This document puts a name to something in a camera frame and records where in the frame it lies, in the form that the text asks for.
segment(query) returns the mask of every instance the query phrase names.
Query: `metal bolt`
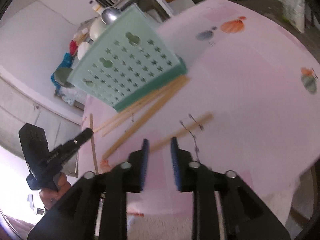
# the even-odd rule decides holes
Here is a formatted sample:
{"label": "metal bolt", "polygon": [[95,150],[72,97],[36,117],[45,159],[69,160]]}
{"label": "metal bolt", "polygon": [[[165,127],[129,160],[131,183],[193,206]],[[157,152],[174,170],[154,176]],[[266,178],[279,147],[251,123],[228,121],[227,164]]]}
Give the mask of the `metal bolt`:
{"label": "metal bolt", "polygon": [[237,174],[234,171],[227,171],[226,176],[230,179],[234,179],[237,176]]}
{"label": "metal bolt", "polygon": [[199,168],[200,167],[200,163],[199,162],[189,162],[189,167],[190,168]]}
{"label": "metal bolt", "polygon": [[120,165],[120,167],[122,168],[122,169],[129,169],[129,168],[131,168],[131,163],[129,163],[129,162],[124,162],[124,163],[121,163],[121,165]]}
{"label": "metal bolt", "polygon": [[92,171],[87,171],[87,172],[83,175],[83,177],[84,177],[85,179],[92,179],[92,178],[94,178],[95,175],[96,175],[96,174],[94,174],[94,172],[92,172]]}

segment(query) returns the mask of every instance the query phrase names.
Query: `wooden stick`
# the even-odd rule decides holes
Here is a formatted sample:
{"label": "wooden stick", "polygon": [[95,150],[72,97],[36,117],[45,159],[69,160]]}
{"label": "wooden stick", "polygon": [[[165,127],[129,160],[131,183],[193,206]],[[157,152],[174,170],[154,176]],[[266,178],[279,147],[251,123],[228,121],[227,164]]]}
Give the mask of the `wooden stick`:
{"label": "wooden stick", "polygon": [[184,85],[187,84],[189,78],[182,76],[181,81],[176,83],[171,90],[163,95],[156,103],[151,106],[143,116],[140,117],[128,130],[124,133],[106,153],[102,156],[102,159],[108,158],[113,154],[131,135],[133,135],[142,125],[144,125],[159,109],[161,109]]}
{"label": "wooden stick", "polygon": [[150,94],[150,97],[146,98],[141,104],[137,105],[132,111],[127,112],[118,122],[112,124],[102,135],[101,137],[105,137],[108,133],[112,132],[113,129],[117,128],[119,125],[121,125],[123,122],[125,122],[128,118],[132,116],[135,112],[141,110],[144,106],[151,103],[155,98],[157,98],[160,94],[167,92],[169,89],[171,89],[175,84],[181,82],[181,79],[175,79],[174,81],[170,82],[168,85],[163,87],[163,89],[159,89],[154,91]]}
{"label": "wooden stick", "polygon": [[[93,115],[90,114],[90,129],[93,130]],[[96,156],[96,146],[94,144],[94,134],[91,137],[91,148],[92,148],[92,157],[93,157],[93,164],[94,164],[94,168],[96,170],[96,174],[99,174],[99,170],[98,170],[98,163],[97,163],[97,156]]]}
{"label": "wooden stick", "polygon": [[93,132],[94,133],[99,132],[100,130],[105,128],[107,125],[112,124],[113,122],[117,121],[118,119],[123,119],[124,118],[123,115],[125,115],[127,117],[126,119],[124,119],[124,121],[127,120],[133,113],[139,111],[145,105],[152,102],[156,97],[158,97],[162,93],[169,90],[175,83],[179,82],[180,78],[181,77],[178,77],[175,80],[171,81],[168,85],[166,85],[158,90],[155,90],[152,93],[147,94],[146,96],[144,96],[143,98],[141,98],[137,102],[133,103],[131,106],[129,106],[126,109],[124,109],[123,111],[121,111],[120,113],[118,113],[115,116],[111,117],[110,119],[106,120],[102,125],[100,125],[98,128],[96,128]]}
{"label": "wooden stick", "polygon": [[[193,122],[192,124],[186,126],[186,128],[189,131],[192,131],[192,130],[196,129],[197,127],[199,127],[199,124],[202,124],[202,125],[206,124],[206,123],[210,122],[212,119],[213,119],[213,115],[211,113],[206,113],[206,114],[200,116],[196,120],[197,122]],[[154,145],[151,145],[150,153],[156,152],[156,151],[160,150],[161,148],[163,148],[164,146],[166,146],[167,144],[169,144],[172,137],[180,138],[180,137],[184,137],[184,136],[188,135],[189,132],[187,129],[185,129],[183,127],[180,130],[178,130],[177,132],[167,136],[165,139],[163,139],[159,142],[156,142]]]}

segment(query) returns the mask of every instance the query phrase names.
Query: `hand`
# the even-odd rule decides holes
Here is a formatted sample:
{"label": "hand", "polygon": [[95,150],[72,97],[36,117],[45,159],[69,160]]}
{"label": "hand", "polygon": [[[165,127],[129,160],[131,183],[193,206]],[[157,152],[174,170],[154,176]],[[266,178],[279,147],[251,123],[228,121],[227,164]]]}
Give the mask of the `hand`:
{"label": "hand", "polygon": [[60,174],[58,187],[60,187],[58,192],[48,188],[42,188],[40,191],[41,201],[47,210],[52,208],[54,203],[71,188],[71,184],[67,181],[67,176],[64,173]]}

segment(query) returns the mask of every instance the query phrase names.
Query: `blue cloth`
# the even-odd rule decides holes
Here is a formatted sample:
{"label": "blue cloth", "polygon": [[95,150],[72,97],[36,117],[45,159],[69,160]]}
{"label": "blue cloth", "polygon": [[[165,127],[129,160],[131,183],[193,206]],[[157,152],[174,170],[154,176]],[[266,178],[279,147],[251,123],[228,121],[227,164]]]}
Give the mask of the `blue cloth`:
{"label": "blue cloth", "polygon": [[[64,54],[63,60],[62,60],[61,64],[57,67],[57,69],[61,68],[61,67],[71,67],[72,62],[73,62],[73,56],[67,52]],[[52,75],[51,75],[51,82],[54,84],[56,89],[59,91],[61,86],[55,81],[54,73],[52,73]]]}

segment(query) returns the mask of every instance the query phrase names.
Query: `table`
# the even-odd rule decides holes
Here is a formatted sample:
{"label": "table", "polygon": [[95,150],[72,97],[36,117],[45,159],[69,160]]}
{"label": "table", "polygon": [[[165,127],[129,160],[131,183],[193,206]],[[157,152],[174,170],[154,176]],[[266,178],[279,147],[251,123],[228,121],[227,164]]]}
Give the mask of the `table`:
{"label": "table", "polygon": [[[241,21],[244,31],[220,30],[232,20]],[[212,39],[196,39],[213,27]],[[236,171],[260,197],[288,188],[319,157],[320,95],[304,88],[300,69],[320,73],[320,66],[289,32],[226,0],[200,3],[157,32],[183,58],[191,81],[109,158],[110,164],[140,149],[143,138],[152,144],[180,129],[179,120],[189,113],[197,117],[208,111],[214,120],[197,136],[200,161],[217,172]],[[90,113],[95,127],[116,114],[92,97],[85,105],[84,127]],[[104,138],[95,134],[98,162],[129,124]],[[194,153],[191,136],[179,139],[179,146]],[[90,143],[79,152],[79,175],[85,171],[94,171]],[[149,157],[145,191],[130,194],[128,202],[145,214],[191,213],[191,194],[177,192],[174,185],[169,146]]]}

